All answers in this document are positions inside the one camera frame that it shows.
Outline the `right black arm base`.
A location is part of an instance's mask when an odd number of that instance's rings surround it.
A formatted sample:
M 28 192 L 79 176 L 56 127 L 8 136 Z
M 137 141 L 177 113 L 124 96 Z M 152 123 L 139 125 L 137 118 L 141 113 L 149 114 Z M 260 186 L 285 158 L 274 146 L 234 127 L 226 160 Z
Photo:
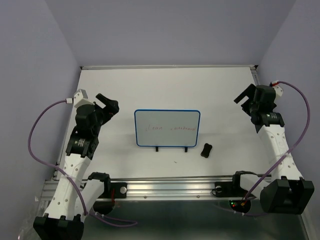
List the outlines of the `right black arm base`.
M 217 198 L 228 198 L 230 208 L 236 212 L 247 214 L 251 209 L 251 201 L 242 200 L 247 190 L 234 186 L 232 181 L 215 182 L 211 193 Z

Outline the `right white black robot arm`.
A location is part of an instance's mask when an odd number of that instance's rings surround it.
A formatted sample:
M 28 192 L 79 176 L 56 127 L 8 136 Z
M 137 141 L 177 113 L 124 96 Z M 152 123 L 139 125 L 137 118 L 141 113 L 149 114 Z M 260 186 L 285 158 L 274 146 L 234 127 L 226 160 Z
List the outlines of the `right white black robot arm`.
M 262 176 L 249 171 L 237 171 L 230 182 L 231 192 L 245 195 L 238 201 L 230 202 L 231 208 L 247 215 L 251 199 L 258 199 L 265 214 L 300 215 L 304 212 L 315 191 L 312 181 L 305 180 L 295 165 L 292 151 L 305 136 L 310 120 L 292 147 L 288 146 L 285 122 L 282 115 L 275 112 L 275 100 L 281 97 L 283 89 L 279 82 L 270 85 L 250 84 L 235 100 L 242 110 L 250 116 L 256 133 L 262 141 L 268 157 L 269 169 Z

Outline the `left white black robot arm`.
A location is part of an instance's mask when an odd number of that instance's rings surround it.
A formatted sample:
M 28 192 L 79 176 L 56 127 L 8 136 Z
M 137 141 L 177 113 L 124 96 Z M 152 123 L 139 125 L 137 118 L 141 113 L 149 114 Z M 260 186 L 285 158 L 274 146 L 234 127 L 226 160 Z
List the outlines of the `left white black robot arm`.
M 107 173 L 91 173 L 81 188 L 84 174 L 99 144 L 101 127 L 120 110 L 118 101 L 101 93 L 96 98 L 104 107 L 89 101 L 83 89 L 79 89 L 72 98 L 61 100 L 62 104 L 71 104 L 76 109 L 75 127 L 67 143 L 63 167 L 34 158 L 61 173 L 43 216 L 37 216 L 33 222 L 33 228 L 42 240 L 80 240 L 85 219 L 94 203 L 98 197 L 111 193 L 111 179 Z

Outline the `blue framed small whiteboard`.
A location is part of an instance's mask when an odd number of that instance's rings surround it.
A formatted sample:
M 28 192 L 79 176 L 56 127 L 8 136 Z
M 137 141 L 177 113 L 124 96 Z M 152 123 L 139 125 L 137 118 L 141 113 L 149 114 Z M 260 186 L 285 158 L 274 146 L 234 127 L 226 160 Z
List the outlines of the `blue framed small whiteboard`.
M 139 147 L 193 148 L 198 143 L 201 113 L 195 109 L 137 109 L 135 140 Z

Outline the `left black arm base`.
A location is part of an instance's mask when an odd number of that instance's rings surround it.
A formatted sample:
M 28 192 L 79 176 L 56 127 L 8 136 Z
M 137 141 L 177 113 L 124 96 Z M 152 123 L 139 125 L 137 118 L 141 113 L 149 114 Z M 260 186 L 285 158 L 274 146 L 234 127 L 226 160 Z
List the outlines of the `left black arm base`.
M 111 182 L 107 191 L 93 204 L 93 210 L 108 215 L 116 206 L 116 200 L 127 198 L 128 184 L 126 182 Z

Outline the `black whiteboard eraser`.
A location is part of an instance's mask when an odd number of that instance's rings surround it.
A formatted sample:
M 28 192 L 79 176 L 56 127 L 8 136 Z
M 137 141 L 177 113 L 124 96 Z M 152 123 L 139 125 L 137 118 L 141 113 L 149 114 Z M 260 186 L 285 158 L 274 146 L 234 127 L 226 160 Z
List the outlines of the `black whiteboard eraser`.
M 213 149 L 213 146 L 209 143 L 205 143 L 203 146 L 203 150 L 200 153 L 200 155 L 204 158 L 208 158 L 210 156 L 211 150 Z

